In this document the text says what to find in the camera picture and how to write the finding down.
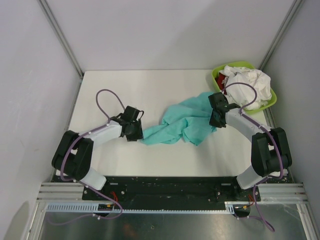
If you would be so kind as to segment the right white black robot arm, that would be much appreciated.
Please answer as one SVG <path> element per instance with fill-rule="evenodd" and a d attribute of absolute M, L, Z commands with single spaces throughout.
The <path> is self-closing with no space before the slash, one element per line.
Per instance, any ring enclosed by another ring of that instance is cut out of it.
<path fill-rule="evenodd" d="M 251 143 L 251 165 L 236 177 L 236 185 L 230 188 L 231 196 L 242 201 L 249 194 L 249 188 L 263 180 L 282 178 L 284 169 L 292 165 L 292 156 L 283 128 L 266 126 L 244 113 L 236 103 L 229 103 L 223 93 L 208 97 L 212 107 L 209 124 L 216 128 L 231 126 L 245 136 Z"/>

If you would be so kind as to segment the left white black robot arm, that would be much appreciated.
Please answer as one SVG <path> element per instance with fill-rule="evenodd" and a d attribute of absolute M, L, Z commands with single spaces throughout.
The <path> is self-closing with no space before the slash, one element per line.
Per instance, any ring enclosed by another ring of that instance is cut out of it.
<path fill-rule="evenodd" d="M 128 142 L 143 139 L 141 120 L 112 117 L 109 122 L 83 133 L 68 130 L 63 134 L 51 164 L 60 172 L 63 181 L 80 182 L 93 188 L 98 199 L 105 200 L 110 196 L 111 188 L 106 184 L 106 177 L 91 167 L 92 155 L 97 147 L 122 137 Z"/>

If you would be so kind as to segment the teal t shirt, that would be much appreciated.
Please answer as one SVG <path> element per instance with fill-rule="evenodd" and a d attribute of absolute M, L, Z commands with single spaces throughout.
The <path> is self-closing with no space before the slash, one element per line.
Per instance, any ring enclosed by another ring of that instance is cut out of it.
<path fill-rule="evenodd" d="M 217 131 L 209 121 L 212 107 L 209 96 L 212 92 L 203 92 L 180 103 L 170 105 L 164 112 L 160 124 L 143 131 L 144 145 L 173 145 L 179 140 L 200 145 L 209 135 Z"/>

